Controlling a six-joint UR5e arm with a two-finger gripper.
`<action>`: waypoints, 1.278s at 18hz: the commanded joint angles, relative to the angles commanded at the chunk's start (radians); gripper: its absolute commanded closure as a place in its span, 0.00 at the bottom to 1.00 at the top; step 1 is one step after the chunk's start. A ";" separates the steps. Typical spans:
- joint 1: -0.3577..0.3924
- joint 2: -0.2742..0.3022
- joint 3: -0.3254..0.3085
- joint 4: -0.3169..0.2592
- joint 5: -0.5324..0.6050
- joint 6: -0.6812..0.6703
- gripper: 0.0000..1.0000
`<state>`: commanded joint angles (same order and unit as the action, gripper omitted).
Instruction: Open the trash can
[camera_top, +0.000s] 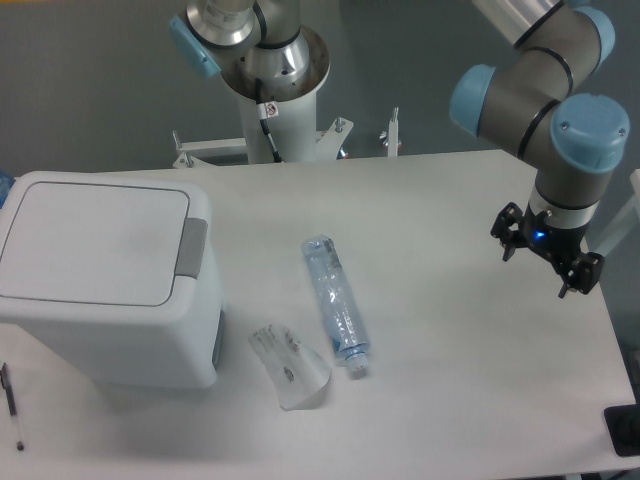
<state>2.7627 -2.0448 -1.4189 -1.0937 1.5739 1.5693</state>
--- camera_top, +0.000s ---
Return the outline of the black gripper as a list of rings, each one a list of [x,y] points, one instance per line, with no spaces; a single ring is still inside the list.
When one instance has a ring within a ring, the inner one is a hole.
[[[575,228],[551,226],[541,213],[535,215],[527,207],[523,214],[510,202],[497,214],[490,234],[503,248],[503,261],[508,261],[520,248],[548,261],[563,281],[558,297],[564,298],[569,291],[587,295],[598,284],[603,271],[602,255],[581,250],[588,224]]]

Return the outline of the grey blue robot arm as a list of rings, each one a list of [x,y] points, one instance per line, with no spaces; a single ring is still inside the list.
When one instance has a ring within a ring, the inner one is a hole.
[[[449,102],[451,120],[533,167],[525,209],[497,215],[491,234],[510,258],[526,248],[564,291],[590,292],[604,258],[582,240],[619,165],[630,130],[616,101],[577,87],[610,55],[609,18],[565,1],[480,1],[478,10],[517,51],[508,69],[470,68]],[[192,68],[221,76],[239,101],[252,163],[333,161],[349,124],[316,128],[316,93],[329,73],[324,41],[296,1],[191,1],[169,23]]]

